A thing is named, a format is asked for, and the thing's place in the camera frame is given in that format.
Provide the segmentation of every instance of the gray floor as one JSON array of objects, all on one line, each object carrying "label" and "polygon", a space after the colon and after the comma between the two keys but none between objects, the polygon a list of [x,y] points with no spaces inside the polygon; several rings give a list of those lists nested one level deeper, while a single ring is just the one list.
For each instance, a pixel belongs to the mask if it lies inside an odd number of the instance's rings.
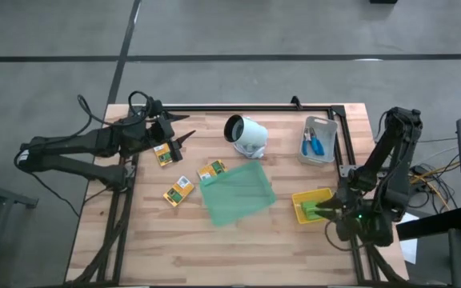
[{"label": "gray floor", "polygon": [[[0,56],[118,55],[132,3],[0,0]],[[400,0],[396,6],[366,0],[155,0],[142,3],[137,20],[129,54],[461,53],[461,0]],[[63,280],[78,220],[17,171],[12,159],[33,136],[67,135],[81,127],[86,115],[77,94],[102,116],[115,67],[0,63],[0,186],[40,198],[36,210],[13,211],[0,250],[0,287]],[[365,102],[374,132],[383,111],[417,108],[422,139],[428,140],[455,135],[461,61],[127,63],[117,103],[132,90],[170,103],[287,102],[292,95],[303,102]],[[456,145],[420,144],[415,161]],[[445,165],[457,153],[428,163]],[[454,171],[444,179],[461,206],[459,177]],[[55,172],[43,178],[80,208],[86,181]],[[425,276],[417,270],[411,275]]]}]

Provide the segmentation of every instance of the yellow container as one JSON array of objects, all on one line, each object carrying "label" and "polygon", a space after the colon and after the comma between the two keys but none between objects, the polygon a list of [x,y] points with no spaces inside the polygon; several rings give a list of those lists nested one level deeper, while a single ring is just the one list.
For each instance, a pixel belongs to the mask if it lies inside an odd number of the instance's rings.
[{"label": "yellow container", "polygon": [[298,223],[307,224],[311,222],[317,222],[317,221],[324,220],[324,218],[315,219],[315,220],[307,220],[302,210],[302,202],[316,201],[317,203],[320,203],[320,202],[326,201],[332,198],[332,191],[330,190],[330,188],[322,188],[322,189],[293,194],[291,195],[291,198],[293,199],[293,207],[295,208],[296,218],[298,219]]}]

